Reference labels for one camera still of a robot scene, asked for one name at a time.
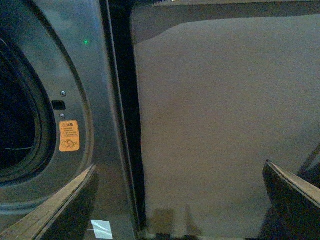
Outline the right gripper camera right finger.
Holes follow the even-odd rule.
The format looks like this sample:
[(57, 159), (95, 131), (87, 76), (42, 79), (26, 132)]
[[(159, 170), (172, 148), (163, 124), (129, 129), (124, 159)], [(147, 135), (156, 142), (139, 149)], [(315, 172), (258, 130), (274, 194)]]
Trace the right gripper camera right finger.
[(320, 238), (320, 188), (267, 160), (262, 170), (268, 197), (290, 240)]

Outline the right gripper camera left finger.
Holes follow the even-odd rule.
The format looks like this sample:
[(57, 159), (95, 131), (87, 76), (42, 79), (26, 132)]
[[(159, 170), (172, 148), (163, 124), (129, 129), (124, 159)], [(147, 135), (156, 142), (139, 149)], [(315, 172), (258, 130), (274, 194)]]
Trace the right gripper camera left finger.
[(2, 240), (83, 240), (98, 192), (91, 165), (24, 218), (0, 233)]

